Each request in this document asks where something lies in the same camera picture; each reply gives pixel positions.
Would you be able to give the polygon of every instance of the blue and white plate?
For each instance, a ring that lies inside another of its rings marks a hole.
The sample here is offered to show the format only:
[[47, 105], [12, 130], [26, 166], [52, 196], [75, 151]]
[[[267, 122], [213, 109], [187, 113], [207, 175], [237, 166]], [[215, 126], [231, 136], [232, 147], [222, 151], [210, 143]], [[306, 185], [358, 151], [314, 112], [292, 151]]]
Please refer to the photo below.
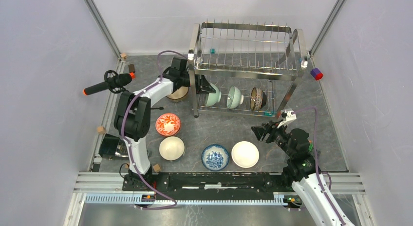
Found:
[[201, 155], [202, 164], [211, 171], [221, 171], [229, 163], [228, 151], [221, 145], [207, 146]]

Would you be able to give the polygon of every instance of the light green bowl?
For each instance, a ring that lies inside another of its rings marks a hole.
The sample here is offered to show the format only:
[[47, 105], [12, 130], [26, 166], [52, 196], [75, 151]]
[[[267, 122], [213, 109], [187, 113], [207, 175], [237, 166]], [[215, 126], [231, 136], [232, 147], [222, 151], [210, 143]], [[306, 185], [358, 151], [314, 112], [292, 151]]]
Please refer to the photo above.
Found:
[[215, 89], [216, 93], [209, 93], [205, 98], [205, 106], [211, 107], [221, 100], [221, 92], [218, 87], [211, 83], [211, 86]]
[[240, 89], [235, 86], [231, 86], [228, 92], [228, 98], [226, 99], [226, 107], [228, 109], [234, 109], [244, 101], [244, 95], [241, 94]]

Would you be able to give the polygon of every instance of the red and purple block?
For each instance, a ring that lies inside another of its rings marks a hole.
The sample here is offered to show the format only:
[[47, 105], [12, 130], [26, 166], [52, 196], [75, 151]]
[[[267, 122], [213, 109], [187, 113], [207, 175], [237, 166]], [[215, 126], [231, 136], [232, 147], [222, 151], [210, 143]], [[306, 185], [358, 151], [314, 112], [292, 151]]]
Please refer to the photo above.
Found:
[[323, 77], [322, 72], [318, 68], [315, 68], [315, 69], [311, 70], [310, 73], [311, 73], [311, 76], [313, 76], [313, 78], [317, 81], [322, 79], [322, 77]]

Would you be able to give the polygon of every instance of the red and white floral bowl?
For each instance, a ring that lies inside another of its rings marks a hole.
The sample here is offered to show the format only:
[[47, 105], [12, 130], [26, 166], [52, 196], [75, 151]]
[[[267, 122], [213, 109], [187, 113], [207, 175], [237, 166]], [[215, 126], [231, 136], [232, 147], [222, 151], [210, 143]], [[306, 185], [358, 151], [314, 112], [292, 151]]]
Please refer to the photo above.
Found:
[[156, 120], [155, 127], [162, 136], [174, 136], [181, 129], [181, 120], [173, 113], [166, 113]]

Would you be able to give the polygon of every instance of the dish rack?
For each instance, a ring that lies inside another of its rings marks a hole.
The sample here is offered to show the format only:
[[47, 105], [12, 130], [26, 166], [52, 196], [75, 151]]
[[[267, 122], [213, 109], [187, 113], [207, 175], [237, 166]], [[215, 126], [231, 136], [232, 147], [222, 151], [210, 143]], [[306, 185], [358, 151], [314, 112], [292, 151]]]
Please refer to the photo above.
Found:
[[[294, 52], [297, 41], [299, 59]], [[278, 117], [292, 93], [302, 81], [308, 55], [303, 32], [288, 26], [204, 22], [195, 24], [188, 52], [194, 116], [206, 113]], [[195, 75], [205, 75], [222, 93], [220, 102], [205, 106], [206, 95], [197, 95]], [[276, 107], [274, 81], [291, 81], [283, 100]], [[226, 108], [229, 88], [234, 85], [244, 95], [244, 103]], [[249, 107], [253, 87], [267, 95], [267, 104], [259, 111]]]

